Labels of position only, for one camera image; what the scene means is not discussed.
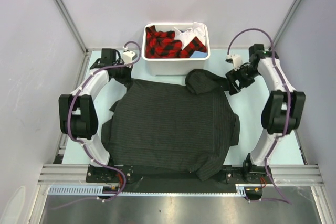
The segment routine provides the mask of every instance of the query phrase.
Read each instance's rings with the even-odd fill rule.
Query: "striped fabric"
[[[185,81],[186,87],[144,80],[126,85],[112,123],[103,126],[116,164],[196,172],[201,180],[219,172],[239,140],[239,117],[224,93],[227,79],[193,70]]]

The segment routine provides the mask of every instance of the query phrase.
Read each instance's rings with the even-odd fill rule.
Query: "plastic bin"
[[[151,23],[145,26],[142,40],[142,58],[146,61],[150,73],[154,76],[186,75],[193,69],[203,69],[205,61],[210,57],[210,44],[207,27],[205,26],[205,46],[207,56],[205,58],[174,58],[174,59],[149,59],[145,57],[146,27],[155,25],[157,31],[171,31],[174,27],[179,30],[187,30],[193,23]]]

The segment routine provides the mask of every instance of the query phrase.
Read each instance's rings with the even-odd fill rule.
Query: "white table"
[[[243,62],[248,61],[248,50],[232,50],[234,54],[242,55]],[[91,66],[97,58],[100,58],[101,51],[93,51],[89,66]],[[226,50],[211,50],[211,56],[208,59],[205,69],[219,76],[225,76],[233,65],[225,62]],[[146,62],[141,59],[134,65],[132,77],[137,79],[165,82],[184,85],[184,76],[152,76],[149,74]],[[123,97],[126,88],[111,80],[101,90],[94,105],[99,119],[98,132],[101,132],[101,126],[104,122],[112,117],[109,111],[116,100]],[[253,150],[259,140],[262,132],[261,112],[268,99],[269,91],[262,77],[257,77],[255,83],[250,87],[243,89],[239,94],[232,97],[227,93],[229,103],[233,111],[239,115],[240,119],[240,137],[239,144],[229,149],[225,159],[225,165],[241,165],[247,154]],[[79,144],[68,139],[67,147],[63,157],[63,164],[89,164],[89,158],[84,153]],[[283,138],[281,143],[275,150],[271,159],[273,165],[297,165],[303,164],[299,145],[294,132]]]

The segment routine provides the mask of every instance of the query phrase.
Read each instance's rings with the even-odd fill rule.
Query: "red plaid shirt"
[[[182,42],[175,40],[174,31],[156,31],[146,28],[146,58],[189,58],[194,51],[206,52],[206,47],[195,37],[183,50]]]

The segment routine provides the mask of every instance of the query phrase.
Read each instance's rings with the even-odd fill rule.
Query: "wall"
[[[152,22],[204,22],[212,47],[228,46],[241,30],[258,27],[274,36],[293,0],[64,0],[88,48],[121,47],[142,40]],[[237,39],[250,46],[257,32]]]
[[[336,1],[303,0],[277,50],[291,83],[306,93],[299,136],[311,164],[318,163],[336,206]]]
[[[24,223],[42,164],[58,144],[58,97],[73,88],[83,54],[53,0],[0,5],[0,216],[23,185]]]

